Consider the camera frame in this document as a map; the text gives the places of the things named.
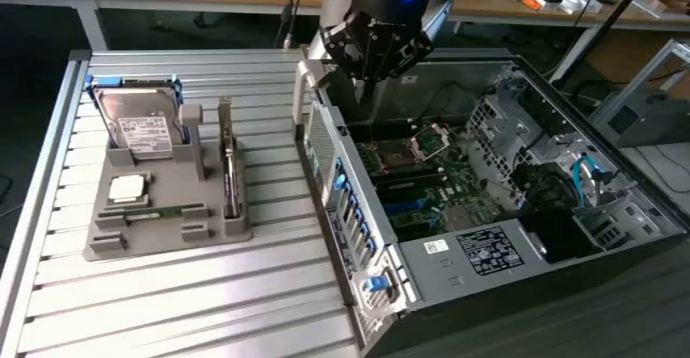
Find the graphics card with metal bracket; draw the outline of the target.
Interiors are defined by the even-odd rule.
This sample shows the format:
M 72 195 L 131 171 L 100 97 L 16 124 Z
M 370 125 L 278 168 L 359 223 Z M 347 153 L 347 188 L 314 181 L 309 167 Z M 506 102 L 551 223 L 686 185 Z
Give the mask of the graphics card with metal bracket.
M 220 97 L 218 105 L 218 116 L 220 125 L 220 160 L 224 182 L 224 216 L 227 219 L 240 216 L 239 207 L 239 184 L 238 184 L 238 163 L 236 156 L 239 148 L 232 134 L 232 101 L 228 97 Z

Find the open black PC case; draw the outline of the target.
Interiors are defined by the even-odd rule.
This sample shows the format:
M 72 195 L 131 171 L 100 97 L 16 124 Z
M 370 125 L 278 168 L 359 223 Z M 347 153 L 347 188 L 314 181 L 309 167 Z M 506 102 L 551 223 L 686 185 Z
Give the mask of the open black PC case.
M 451 49 L 375 86 L 361 84 L 327 62 L 330 74 L 303 104 L 297 139 L 362 358 L 385 358 L 587 289 L 690 235 L 690 215 L 522 57 L 497 49 Z M 505 212 L 493 223 L 519 221 L 553 270 L 425 305 L 353 131 L 359 125 L 441 123 L 463 128 L 470 141 L 471 113 L 482 98 L 497 92 L 518 96 L 519 106 L 542 127 L 534 140 L 541 164 L 555 162 L 570 175 L 578 195 L 574 208 L 599 206 L 624 191 L 640 191 L 685 233 L 606 251 L 578 222 L 574 208 L 530 211 L 525 193 L 513 191 L 513 197 L 501 198 Z M 386 276 L 390 287 L 366 292 L 362 285 L 370 276 Z

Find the metal socket cover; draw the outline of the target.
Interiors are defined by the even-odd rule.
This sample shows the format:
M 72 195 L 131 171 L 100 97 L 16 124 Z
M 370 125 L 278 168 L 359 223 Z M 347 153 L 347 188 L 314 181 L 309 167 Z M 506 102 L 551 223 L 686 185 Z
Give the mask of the metal socket cover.
M 413 155 L 421 162 L 426 162 L 451 145 L 449 132 L 437 123 L 423 127 L 409 141 Z

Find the CPU socket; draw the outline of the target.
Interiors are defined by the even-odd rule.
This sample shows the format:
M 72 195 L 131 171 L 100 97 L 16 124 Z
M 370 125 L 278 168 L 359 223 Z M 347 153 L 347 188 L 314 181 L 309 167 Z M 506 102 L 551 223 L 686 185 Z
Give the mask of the CPU socket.
M 381 173 L 414 171 L 423 167 L 414 156 L 407 139 L 375 141 L 374 153 L 379 160 Z

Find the perforated metal disk bay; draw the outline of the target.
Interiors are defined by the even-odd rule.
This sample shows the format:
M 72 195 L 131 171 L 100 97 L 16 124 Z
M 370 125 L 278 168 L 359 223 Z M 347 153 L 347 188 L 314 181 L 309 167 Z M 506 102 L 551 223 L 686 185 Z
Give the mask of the perforated metal disk bay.
M 542 136 L 518 96 L 494 93 L 486 95 L 474 109 L 466 124 L 469 164 L 477 176 L 506 190 L 518 191 L 513 172 L 522 163 L 541 164 L 534 140 Z

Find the small white box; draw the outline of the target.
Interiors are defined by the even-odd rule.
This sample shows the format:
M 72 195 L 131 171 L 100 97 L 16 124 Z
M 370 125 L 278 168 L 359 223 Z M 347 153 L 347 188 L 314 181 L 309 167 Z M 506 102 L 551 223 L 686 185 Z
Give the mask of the small white box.
M 582 11 L 598 14 L 603 9 L 603 4 L 598 0 L 562 0 L 558 8 L 569 15 L 581 13 Z

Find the green motherboard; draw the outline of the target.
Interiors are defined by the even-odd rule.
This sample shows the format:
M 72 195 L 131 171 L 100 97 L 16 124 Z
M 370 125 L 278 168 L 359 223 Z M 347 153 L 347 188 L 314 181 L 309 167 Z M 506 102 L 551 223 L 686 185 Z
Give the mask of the green motherboard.
M 474 173 L 469 164 L 469 136 L 463 128 L 437 123 L 449 132 L 451 145 L 426 162 L 419 170 L 381 173 L 374 142 L 407 139 L 427 125 L 359 125 L 353 139 L 379 201 L 385 204 L 427 198 L 414 212 L 386 216 L 401 241 L 465 230 L 499 220 L 505 212 L 503 196 L 511 190 L 490 184 Z

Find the black stand pole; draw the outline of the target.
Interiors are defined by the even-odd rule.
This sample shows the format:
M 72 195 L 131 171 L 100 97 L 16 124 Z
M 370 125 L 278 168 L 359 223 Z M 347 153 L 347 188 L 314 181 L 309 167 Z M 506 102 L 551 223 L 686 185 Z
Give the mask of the black stand pole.
M 594 33 L 590 36 L 590 40 L 578 40 L 574 43 L 573 49 L 566 53 L 563 57 L 563 62 L 554 70 L 554 73 L 550 77 L 550 83 L 558 89 L 565 87 L 565 83 L 570 80 L 573 73 L 581 67 L 583 61 L 586 60 L 586 57 L 594 50 L 599 41 L 607 35 L 609 30 L 613 28 L 616 22 L 618 21 L 632 2 L 633 0 L 622 0 L 621 2 L 618 2 L 607 19 L 598 27 L 593 28 Z

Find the blue expansion slot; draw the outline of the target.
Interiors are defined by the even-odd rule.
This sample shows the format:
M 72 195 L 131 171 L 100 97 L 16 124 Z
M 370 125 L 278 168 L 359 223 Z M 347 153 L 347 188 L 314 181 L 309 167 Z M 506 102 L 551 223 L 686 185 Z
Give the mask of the blue expansion slot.
M 385 204 L 385 211 L 389 215 L 397 215 L 418 211 L 426 205 L 427 198 L 419 198 L 411 201 L 398 201 Z

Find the black cooling fan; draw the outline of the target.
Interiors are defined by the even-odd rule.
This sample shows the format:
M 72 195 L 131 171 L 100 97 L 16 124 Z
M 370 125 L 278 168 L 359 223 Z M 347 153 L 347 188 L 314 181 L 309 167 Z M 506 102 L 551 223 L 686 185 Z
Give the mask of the black cooling fan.
M 555 162 L 518 164 L 511 174 L 511 180 L 525 193 L 525 207 L 530 211 L 577 206 L 578 195 L 573 180 Z

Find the hard disk in blue caddy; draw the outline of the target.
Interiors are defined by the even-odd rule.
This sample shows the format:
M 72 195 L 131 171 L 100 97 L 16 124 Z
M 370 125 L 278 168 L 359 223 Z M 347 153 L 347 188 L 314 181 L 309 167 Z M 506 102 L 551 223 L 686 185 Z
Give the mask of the hard disk in blue caddy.
M 176 76 L 162 80 L 87 76 L 86 92 L 110 133 L 110 146 L 128 149 L 136 160 L 172 157 L 188 143 L 179 120 L 183 85 Z

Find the grey computer tower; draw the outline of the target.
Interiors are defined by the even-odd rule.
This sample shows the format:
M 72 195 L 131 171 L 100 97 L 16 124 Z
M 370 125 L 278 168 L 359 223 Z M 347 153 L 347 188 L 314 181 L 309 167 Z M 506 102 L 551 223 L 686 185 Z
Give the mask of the grey computer tower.
M 606 99 L 591 122 L 620 148 L 690 142 L 690 99 L 642 89 Z

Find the silver CPU chip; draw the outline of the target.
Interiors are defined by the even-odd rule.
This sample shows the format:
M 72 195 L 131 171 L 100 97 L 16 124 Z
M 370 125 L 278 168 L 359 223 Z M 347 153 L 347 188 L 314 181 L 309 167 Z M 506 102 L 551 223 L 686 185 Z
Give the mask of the silver CPU chip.
M 112 203 L 135 202 L 143 198 L 146 177 L 143 175 L 120 175 L 110 183 L 108 201 Z

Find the green RAM stick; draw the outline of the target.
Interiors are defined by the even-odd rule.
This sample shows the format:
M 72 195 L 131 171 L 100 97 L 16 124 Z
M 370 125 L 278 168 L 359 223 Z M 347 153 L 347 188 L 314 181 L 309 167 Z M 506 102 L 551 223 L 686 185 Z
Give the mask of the green RAM stick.
M 126 219 L 160 219 L 170 217 L 180 217 L 183 215 L 183 206 L 131 208 L 106 211 L 99 214 L 100 217 L 123 216 Z

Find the grey power supply unit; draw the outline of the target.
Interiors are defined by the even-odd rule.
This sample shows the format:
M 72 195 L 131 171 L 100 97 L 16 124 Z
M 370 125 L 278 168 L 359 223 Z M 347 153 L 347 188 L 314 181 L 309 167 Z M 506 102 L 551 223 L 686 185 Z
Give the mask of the grey power supply unit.
M 435 305 L 553 270 L 513 219 L 401 244 L 425 305 Z

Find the grey plastic parts rack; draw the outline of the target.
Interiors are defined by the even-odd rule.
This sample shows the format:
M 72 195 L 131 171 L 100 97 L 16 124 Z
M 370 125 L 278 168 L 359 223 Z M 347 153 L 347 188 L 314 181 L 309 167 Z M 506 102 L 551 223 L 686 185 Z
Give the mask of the grey plastic parts rack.
M 152 255 L 251 239 L 250 201 L 246 190 L 243 146 L 239 148 L 238 184 L 240 216 L 224 216 L 224 182 L 220 160 L 220 125 L 214 141 L 199 139 L 203 116 L 198 105 L 184 104 L 179 120 L 190 132 L 188 143 L 176 145 L 171 158 L 136 160 L 128 149 L 106 150 L 96 201 L 83 257 L 88 261 Z M 135 202 L 108 201 L 110 183 L 120 175 L 146 177 L 144 195 Z M 100 217 L 106 211 L 183 206 L 183 215 L 130 220 Z

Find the grey metal disk bay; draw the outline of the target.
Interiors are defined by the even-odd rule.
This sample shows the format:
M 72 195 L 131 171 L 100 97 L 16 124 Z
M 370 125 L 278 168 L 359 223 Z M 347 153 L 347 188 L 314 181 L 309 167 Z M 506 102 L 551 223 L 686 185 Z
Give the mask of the grey metal disk bay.
M 589 236 L 606 251 L 685 233 L 640 191 L 624 191 L 609 203 L 578 207 L 573 212 Z

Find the aluminium profile frame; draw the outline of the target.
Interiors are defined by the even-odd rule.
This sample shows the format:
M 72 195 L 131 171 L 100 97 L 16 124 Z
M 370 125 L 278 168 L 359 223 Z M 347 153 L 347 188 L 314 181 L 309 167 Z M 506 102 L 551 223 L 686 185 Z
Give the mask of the aluminium profile frame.
M 669 40 L 620 93 L 624 100 L 642 93 L 664 92 L 690 100 L 690 40 Z

